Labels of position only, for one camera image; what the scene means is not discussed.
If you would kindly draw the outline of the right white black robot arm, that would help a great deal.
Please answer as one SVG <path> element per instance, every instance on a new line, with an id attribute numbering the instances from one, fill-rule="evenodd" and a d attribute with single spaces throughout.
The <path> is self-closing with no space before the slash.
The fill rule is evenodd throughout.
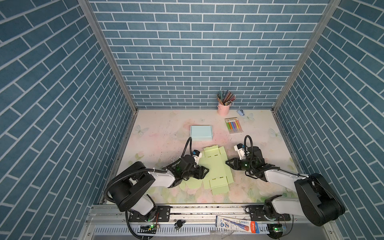
<path id="1" fill-rule="evenodd" d="M 263 211 L 266 219 L 274 221 L 286 215 L 301 216 L 321 227 L 345 213 L 340 196 L 321 174 L 296 174 L 267 164 L 258 147 L 238 144 L 235 150 L 239 156 L 226 161 L 231 169 L 244 171 L 252 179 L 285 187 L 298 196 L 289 199 L 275 195 L 265 200 Z"/>

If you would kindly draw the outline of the light green paper box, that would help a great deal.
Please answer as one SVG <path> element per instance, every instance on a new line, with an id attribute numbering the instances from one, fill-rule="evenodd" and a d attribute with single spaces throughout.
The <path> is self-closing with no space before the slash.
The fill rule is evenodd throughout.
<path id="1" fill-rule="evenodd" d="M 179 187 L 183 190 L 197 190 L 204 186 L 205 190 L 212 190 L 213 195 L 228 193 L 229 184 L 234 182 L 231 169 L 226 165 L 228 160 L 224 147 L 218 145 L 204 148 L 203 156 L 199 160 L 201 167 L 206 167 L 209 172 L 202 180 L 190 178 L 188 181 L 182 181 Z"/>

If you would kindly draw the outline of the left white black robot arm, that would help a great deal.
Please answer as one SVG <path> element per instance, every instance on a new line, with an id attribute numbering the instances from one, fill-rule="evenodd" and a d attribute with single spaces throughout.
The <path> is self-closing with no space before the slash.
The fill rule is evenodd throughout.
<path id="1" fill-rule="evenodd" d="M 137 212 L 150 221 L 157 205 L 147 194 L 149 188 L 174 188 L 190 178 L 204 179 L 210 170 L 196 163 L 201 156 L 202 153 L 182 156 L 160 170 L 136 162 L 107 184 L 104 199 L 116 204 L 121 212 Z"/>

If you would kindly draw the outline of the light blue paper box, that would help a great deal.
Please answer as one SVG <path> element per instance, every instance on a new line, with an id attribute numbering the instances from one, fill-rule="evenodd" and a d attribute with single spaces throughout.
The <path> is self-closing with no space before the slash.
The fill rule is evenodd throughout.
<path id="1" fill-rule="evenodd" d="M 193 125 L 190 128 L 190 137 L 193 141 L 212 141 L 213 127 L 211 125 Z"/>

